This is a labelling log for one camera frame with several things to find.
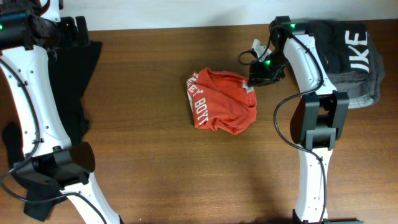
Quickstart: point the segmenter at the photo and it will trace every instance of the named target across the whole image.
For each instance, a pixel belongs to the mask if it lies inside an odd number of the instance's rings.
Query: folded gray clothing
[[[362,108],[377,103],[380,99],[380,83],[386,76],[382,57],[377,52],[368,34],[369,73],[352,70],[345,73],[327,73],[338,91],[346,91],[349,96],[349,109]]]
[[[349,108],[377,103],[380,83],[386,75],[364,24],[338,21],[310,21],[317,52],[332,84],[349,97]]]

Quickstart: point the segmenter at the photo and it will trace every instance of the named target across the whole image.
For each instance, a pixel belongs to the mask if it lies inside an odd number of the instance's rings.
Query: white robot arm
[[[284,77],[281,74],[283,68],[291,64],[301,94],[291,96],[277,106],[274,124],[280,137],[299,149],[300,190],[293,221],[295,224],[330,223],[326,211],[326,177],[335,141],[341,136],[348,111],[348,96],[338,93],[328,79],[307,23],[296,24],[287,16],[276,17],[270,24],[270,32],[267,47],[254,40],[252,50],[244,52],[252,53],[257,60],[241,63],[251,66],[251,86],[277,82],[278,77]],[[268,49],[271,41],[275,46],[273,52]],[[283,103],[300,96],[302,99],[290,123],[295,145],[279,131],[276,116]],[[318,114],[322,108],[328,114]]]
[[[71,145],[50,86],[47,51],[57,48],[62,38],[60,35],[63,35],[61,27],[76,29],[74,20],[62,21],[58,0],[45,1],[43,7],[37,1],[10,2],[0,7],[0,66],[21,122],[25,155],[25,161],[12,172],[41,184],[58,186],[86,223],[123,223],[97,184],[90,145],[86,142],[79,146]],[[79,34],[86,33],[86,27],[82,26],[85,21],[82,17],[76,21],[80,31],[77,37],[81,37]],[[86,42],[87,39],[84,37],[76,42]],[[3,180],[9,174],[0,178],[4,189]],[[37,203],[13,196],[27,203]]]

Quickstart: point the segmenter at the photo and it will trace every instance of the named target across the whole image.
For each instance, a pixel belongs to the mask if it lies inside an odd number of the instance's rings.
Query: wooden table
[[[350,110],[328,174],[330,218],[366,223],[398,221],[398,21],[366,22],[384,57],[386,77],[378,104]],[[103,42],[98,66],[82,99],[96,157],[95,174],[109,204],[125,223],[238,223],[290,218],[299,191],[299,157],[272,124],[277,103],[298,92],[292,75],[256,88],[257,121],[232,136],[197,130],[186,80],[205,67],[243,75],[238,53],[267,25],[90,32]],[[17,120],[0,79],[0,128]],[[297,100],[280,111],[281,129]],[[0,173],[7,171],[0,144]],[[13,180],[7,184],[24,194]],[[0,191],[1,223],[39,223],[23,203]],[[69,202],[46,223],[83,223]]]

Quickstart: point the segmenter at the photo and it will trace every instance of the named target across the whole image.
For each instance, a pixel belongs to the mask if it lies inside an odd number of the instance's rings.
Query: red t-shirt
[[[221,128],[239,134],[255,122],[256,93],[247,78],[234,72],[194,72],[187,81],[187,93],[198,129]]]

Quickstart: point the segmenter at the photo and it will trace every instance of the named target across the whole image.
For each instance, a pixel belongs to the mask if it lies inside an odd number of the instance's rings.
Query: white arm segment
[[[328,79],[319,60],[315,39],[309,35],[296,35],[296,37],[311,50],[322,70],[324,84],[316,91],[316,94],[327,95],[336,91],[336,87]],[[315,62],[305,52],[303,47],[294,39],[288,38],[284,47],[284,55],[292,66],[300,92],[316,88],[320,81],[320,75]],[[326,180],[329,160],[333,150],[329,151],[327,148],[319,148],[313,149],[313,152],[323,158]],[[322,214],[324,199],[321,167],[315,156],[303,151],[298,153],[300,156],[300,190],[295,212],[301,221],[318,222]],[[323,218],[328,218],[326,211]]]
[[[106,223],[120,223],[119,215],[108,205],[100,187],[97,184],[94,173],[90,174],[88,184],[73,184],[66,186],[65,190],[61,190],[61,193],[63,194],[70,192],[81,192],[81,195],[89,200],[99,210],[99,212],[101,212]],[[87,224],[103,223],[100,216],[82,199],[75,196],[69,196],[68,198],[72,201]]]
[[[326,179],[328,175],[329,160],[333,153],[327,148],[313,149],[313,152],[323,158]],[[319,161],[315,156],[298,151],[300,156],[300,190],[295,207],[296,215],[301,221],[307,220],[309,223],[319,221],[323,208],[323,175]],[[328,218],[325,210],[323,218]]]
[[[70,138],[62,126],[50,86],[47,51],[35,45],[33,50],[16,47],[3,50],[2,53],[1,58],[19,75],[23,82],[27,81],[26,88],[39,120],[40,137],[44,140],[39,144],[34,156],[52,153],[54,146],[61,146],[62,149],[70,147]],[[31,152],[32,142],[36,139],[32,113],[22,88],[18,87],[17,80],[5,67],[1,65],[1,68],[6,75],[14,98],[22,128],[24,143],[22,150],[24,154],[27,154]]]
[[[316,58],[322,70],[323,80],[325,82],[323,86],[316,91],[316,93],[318,95],[332,94],[333,91],[336,91],[336,87],[331,83],[322,67],[322,63],[319,60],[317,49],[315,47],[315,39],[307,34],[296,35],[296,37],[311,50],[311,53]],[[286,40],[284,55],[293,68],[298,88],[301,93],[312,90],[318,86],[320,76],[317,67],[315,66],[311,56],[305,53],[305,50],[299,43],[297,43],[297,41],[291,38]]]
[[[34,157],[52,153],[54,146],[61,146],[62,149],[70,147],[70,138],[62,126],[50,86],[47,51],[35,45],[33,50],[16,47],[3,50],[2,53],[0,58],[19,75],[23,82],[27,82],[26,88],[39,120],[40,137],[44,142],[39,144]],[[17,108],[22,128],[22,150],[24,154],[27,154],[31,152],[32,141],[35,140],[33,117],[22,88],[18,87],[17,80],[5,67],[1,65],[1,68],[9,83]],[[81,192],[101,212],[108,224],[120,223],[118,214],[112,210],[104,198],[94,173],[90,174],[88,184],[69,185],[61,191],[63,194],[67,192]],[[102,223],[100,217],[84,201],[77,197],[69,198],[87,223]]]
[[[60,22],[60,1],[59,0],[40,0],[42,6],[45,6],[49,2],[49,9],[41,15],[42,18],[48,19],[53,22]]]

